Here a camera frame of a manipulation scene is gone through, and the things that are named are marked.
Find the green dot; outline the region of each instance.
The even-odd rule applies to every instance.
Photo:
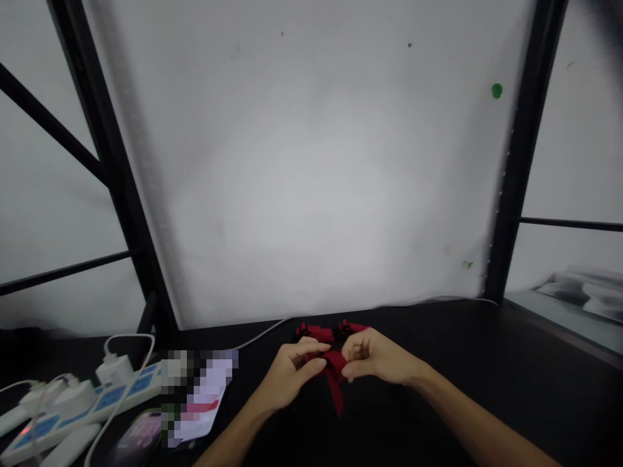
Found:
[[[491,95],[493,96],[494,99],[499,99],[500,96],[502,95],[502,91],[504,91],[504,88],[502,87],[500,83],[496,83],[493,86],[491,86]]]

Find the black metal bar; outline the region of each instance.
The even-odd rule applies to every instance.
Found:
[[[95,175],[100,182],[110,186],[108,175],[101,162],[3,64],[0,64],[0,90],[35,120],[40,127],[75,157],[89,172]]]
[[[623,224],[611,224],[610,222],[564,221],[562,219],[539,219],[537,217],[520,217],[519,222],[524,224],[584,228],[588,230],[605,230],[607,232],[623,232]]]
[[[110,194],[128,247],[142,251],[132,260],[143,295],[147,299],[155,291],[158,297],[158,345],[174,345],[179,329],[84,7],[80,0],[48,0],[48,5],[99,159],[122,187]]]
[[[526,51],[513,132],[506,152],[489,267],[482,296],[501,303],[567,0],[538,0]]]
[[[29,287],[34,287],[35,285],[43,284],[63,277],[71,276],[72,274],[77,274],[78,272],[86,271],[88,269],[93,269],[99,266],[107,265],[109,263],[114,263],[115,261],[119,261],[130,256],[135,256],[138,253],[138,250],[129,250],[122,253],[115,253],[109,256],[92,259],[91,261],[85,261],[84,263],[79,263],[73,266],[67,266],[61,269],[44,272],[43,274],[37,274],[36,276],[30,276],[28,278],[14,280],[12,282],[6,282],[4,284],[0,284],[0,296],[28,289]]]
[[[156,307],[158,306],[158,297],[154,291],[147,296],[145,308],[141,316],[141,322],[138,324],[136,332],[139,334],[150,334],[152,326],[154,326],[154,317],[156,316]]]

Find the white backdrop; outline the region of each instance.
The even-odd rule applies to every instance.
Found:
[[[183,327],[479,293],[531,1],[87,4]]]

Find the white wall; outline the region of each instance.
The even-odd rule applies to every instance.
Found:
[[[0,2],[0,62],[93,154],[45,1]],[[0,283],[127,249],[108,191],[0,92]],[[0,327],[59,334],[136,329],[130,259],[0,297]]]
[[[592,6],[570,0],[567,8],[526,217],[623,222],[623,54],[620,36]],[[623,233],[522,224],[507,291],[532,288],[571,264],[623,272]]]
[[[479,292],[532,1],[85,3],[182,327]]]

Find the power cord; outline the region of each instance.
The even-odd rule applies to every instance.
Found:
[[[71,373],[63,373],[63,374],[60,374],[54,377],[52,381],[46,384],[45,389],[43,390],[43,392],[41,393],[41,396],[39,397],[39,400],[37,401],[37,407],[34,411],[34,418],[32,419],[32,428],[31,428],[32,430],[32,435],[31,435],[32,436],[32,455],[35,457],[37,461],[37,465],[41,464],[41,462],[43,461],[41,457],[41,453],[39,452],[39,449],[37,448],[37,424],[39,423],[39,412],[41,411],[41,406],[43,405],[43,401],[45,399],[45,395],[47,394],[47,390],[50,389],[50,387],[52,386],[52,383],[66,376],[72,377],[75,379],[75,376]]]
[[[123,391],[123,395],[121,396],[121,399],[119,399],[119,403],[117,404],[115,409],[112,411],[112,413],[108,417],[108,420],[106,421],[106,423],[104,424],[104,426],[102,427],[98,435],[95,437],[95,440],[93,440],[93,444],[91,444],[91,447],[89,448],[89,452],[87,452],[86,454],[86,458],[84,460],[84,467],[91,466],[91,457],[93,457],[93,452],[95,451],[95,447],[97,446],[97,443],[99,442],[100,438],[106,431],[106,428],[108,428],[108,426],[110,425],[110,422],[112,422],[112,419],[114,418],[114,416],[117,414],[117,411],[121,407],[121,404],[123,404],[123,402],[125,401],[126,397],[128,396],[128,393],[130,392],[130,388],[132,388],[138,376],[143,372],[143,370],[145,370],[145,366],[147,366],[147,362],[151,358],[151,354],[154,351],[154,345],[156,344],[156,339],[151,334],[117,334],[114,336],[110,336],[108,340],[106,340],[106,342],[104,343],[104,352],[106,353],[106,355],[110,355],[110,350],[108,350],[108,343],[112,339],[116,339],[117,337],[148,337],[151,339],[151,345],[149,346],[149,352],[147,352],[147,356],[143,360],[143,365],[138,370],[138,372],[135,373],[135,376],[132,382],[128,383],[125,386],[125,390]]]
[[[419,302],[415,302],[413,304],[410,304],[409,306],[413,306],[413,305],[421,305],[421,304],[425,304],[425,303],[431,303],[431,302],[451,302],[453,300],[474,300],[476,302],[489,302],[494,304],[495,306],[499,306],[496,302],[494,302],[493,300],[489,300],[488,298],[480,298],[480,297],[464,297],[464,296],[455,296],[455,295],[439,295],[439,296],[434,296],[434,297],[430,297],[430,298],[426,298],[424,300],[420,300]],[[231,349],[227,349],[227,350],[240,350],[246,346],[248,346],[249,344],[254,343],[255,341],[257,341],[260,337],[262,337],[263,335],[265,335],[266,333],[269,333],[270,331],[272,331],[273,329],[275,329],[277,326],[281,326],[283,323],[285,323],[288,320],[294,319],[294,318],[309,318],[312,315],[297,315],[297,316],[290,316],[287,318],[282,319],[281,321],[273,324],[270,328],[268,328],[267,330],[261,332],[260,334],[258,334],[257,336],[255,336],[253,339],[251,339],[250,341],[245,342],[244,344],[240,344],[238,347],[234,347]]]
[[[0,389],[0,392],[6,391],[7,389],[11,389],[12,387],[22,384],[29,384],[31,386],[31,389],[33,389],[36,385],[41,384],[41,382],[37,381],[36,379],[24,379],[23,381],[18,381],[17,383],[13,383],[9,386],[3,387],[2,389]]]

